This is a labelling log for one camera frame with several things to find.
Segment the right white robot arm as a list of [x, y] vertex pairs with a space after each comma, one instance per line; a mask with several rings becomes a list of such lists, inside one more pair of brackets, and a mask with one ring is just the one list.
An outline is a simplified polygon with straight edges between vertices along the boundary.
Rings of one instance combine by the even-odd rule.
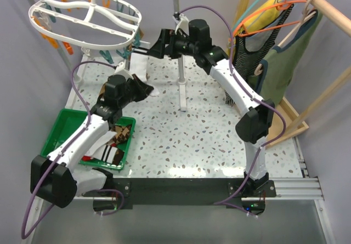
[[215, 79], [233, 99], [240, 113], [235, 130], [245, 144], [246, 153], [245, 183], [240, 189], [250, 196], [257, 196], [269, 180], [264, 143], [273, 121], [274, 104], [256, 96], [238, 72], [229, 68], [231, 62], [221, 47], [213, 45], [206, 21], [195, 19], [188, 27], [188, 33], [181, 28], [162, 29], [147, 54], [158, 59], [164, 56], [171, 59], [183, 55], [193, 57], [197, 66]]

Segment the brown argyle sock front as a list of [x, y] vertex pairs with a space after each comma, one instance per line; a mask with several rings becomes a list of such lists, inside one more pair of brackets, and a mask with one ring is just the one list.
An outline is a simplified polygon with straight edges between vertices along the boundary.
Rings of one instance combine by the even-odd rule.
[[112, 164], [118, 166], [122, 161], [123, 157], [124, 157], [124, 151], [118, 148], [115, 152], [114, 158], [112, 160]]

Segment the brown argyle sock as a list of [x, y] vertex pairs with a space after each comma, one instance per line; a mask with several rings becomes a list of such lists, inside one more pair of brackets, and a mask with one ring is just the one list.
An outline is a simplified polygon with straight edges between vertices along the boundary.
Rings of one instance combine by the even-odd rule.
[[118, 166], [122, 161], [123, 157], [124, 157], [124, 151], [118, 148], [115, 152], [114, 158], [112, 160], [112, 164]]
[[116, 145], [126, 142], [131, 136], [131, 129], [132, 129], [131, 124], [127, 126], [115, 125], [114, 127], [112, 127], [111, 131], [116, 133], [112, 137], [112, 142], [115, 143]]

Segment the red christmas sock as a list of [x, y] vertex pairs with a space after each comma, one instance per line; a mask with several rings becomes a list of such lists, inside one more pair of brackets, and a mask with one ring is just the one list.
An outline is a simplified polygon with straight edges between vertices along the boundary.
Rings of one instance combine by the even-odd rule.
[[82, 161], [88, 162], [88, 161], [92, 161], [92, 160], [94, 160], [94, 157], [92, 157], [92, 156], [83, 156], [82, 157]]

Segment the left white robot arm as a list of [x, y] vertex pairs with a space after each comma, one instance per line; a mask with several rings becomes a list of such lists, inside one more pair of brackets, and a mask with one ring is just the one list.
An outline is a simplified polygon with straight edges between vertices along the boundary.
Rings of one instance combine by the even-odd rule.
[[80, 171], [76, 166], [122, 117], [124, 107], [146, 99], [153, 90], [153, 86], [136, 75], [110, 76], [104, 93], [77, 130], [47, 157], [38, 155], [32, 160], [31, 193], [60, 208], [89, 191], [95, 190], [102, 196], [111, 194], [114, 189], [111, 173], [101, 168]]

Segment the white striped sock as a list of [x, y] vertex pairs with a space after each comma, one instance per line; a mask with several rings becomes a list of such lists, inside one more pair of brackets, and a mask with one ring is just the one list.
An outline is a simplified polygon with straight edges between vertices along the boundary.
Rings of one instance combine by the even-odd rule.
[[107, 131], [89, 149], [90, 157], [112, 164], [117, 152], [117, 147], [112, 146], [116, 132]]
[[160, 95], [159, 90], [146, 79], [147, 65], [148, 57], [146, 55], [132, 53], [129, 62], [129, 74], [135, 74], [143, 83], [152, 86], [153, 90], [151, 91], [150, 96], [157, 97]]

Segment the brown argyle sock back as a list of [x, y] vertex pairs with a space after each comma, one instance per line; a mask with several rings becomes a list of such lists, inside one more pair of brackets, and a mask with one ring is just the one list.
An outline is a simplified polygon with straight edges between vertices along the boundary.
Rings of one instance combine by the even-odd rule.
[[111, 131], [116, 133], [112, 137], [112, 142], [115, 143], [116, 145], [126, 142], [131, 136], [131, 129], [132, 129], [131, 124], [127, 126], [115, 125], [114, 127], [112, 127]]

